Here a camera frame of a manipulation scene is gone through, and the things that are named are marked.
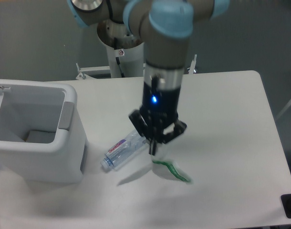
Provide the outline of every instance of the blue led light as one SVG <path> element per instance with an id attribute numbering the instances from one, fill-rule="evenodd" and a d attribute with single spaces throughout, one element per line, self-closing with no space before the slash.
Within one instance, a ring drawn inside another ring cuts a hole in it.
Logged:
<path id="1" fill-rule="evenodd" d="M 154 103 L 154 104 L 156 104 L 157 103 L 157 98 L 156 98 L 156 96 L 152 96 L 152 103 Z"/>

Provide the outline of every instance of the white tabletop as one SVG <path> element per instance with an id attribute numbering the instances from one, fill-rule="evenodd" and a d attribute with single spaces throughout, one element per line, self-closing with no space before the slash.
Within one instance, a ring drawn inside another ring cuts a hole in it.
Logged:
<path id="1" fill-rule="evenodd" d="M 0 229 L 230 229 L 291 224 L 280 196 L 291 176 L 256 72 L 186 75 L 178 104 L 186 132 L 168 158 L 194 180 L 163 180 L 152 172 L 117 183 L 149 163 L 147 151 L 105 174 L 104 152 L 133 129 L 143 79 L 66 82 L 90 147 L 80 184 L 25 181 L 0 165 Z"/>

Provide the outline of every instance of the plastic water bottle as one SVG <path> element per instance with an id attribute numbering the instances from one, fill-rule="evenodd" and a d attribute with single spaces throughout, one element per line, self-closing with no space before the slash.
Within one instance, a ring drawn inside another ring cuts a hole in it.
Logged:
<path id="1" fill-rule="evenodd" d="M 105 154 L 106 158 L 101 161 L 101 165 L 105 170 L 116 168 L 125 162 L 145 143 L 145 137 L 141 137 L 139 133 L 134 130 L 108 150 L 108 152 Z"/>

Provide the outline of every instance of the red label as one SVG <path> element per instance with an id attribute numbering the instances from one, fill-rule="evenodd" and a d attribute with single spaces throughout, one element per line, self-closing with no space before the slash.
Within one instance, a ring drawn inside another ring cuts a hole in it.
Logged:
<path id="1" fill-rule="evenodd" d="M 123 142 L 125 142 L 125 139 L 122 139 L 120 142 L 118 142 L 116 145 L 114 145 L 112 148 L 108 150 L 108 153 L 113 152 L 115 149 L 117 149 Z"/>

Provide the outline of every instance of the gray wall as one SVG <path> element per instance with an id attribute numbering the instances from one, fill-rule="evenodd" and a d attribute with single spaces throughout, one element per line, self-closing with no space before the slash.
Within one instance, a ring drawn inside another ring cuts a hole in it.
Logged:
<path id="1" fill-rule="evenodd" d="M 291 0 L 232 0 L 227 14 L 195 25 L 187 65 L 200 73 L 256 70 L 274 114 L 291 98 Z M 107 65 L 95 26 L 79 28 L 66 0 L 0 1 L 0 78 L 72 80 Z"/>

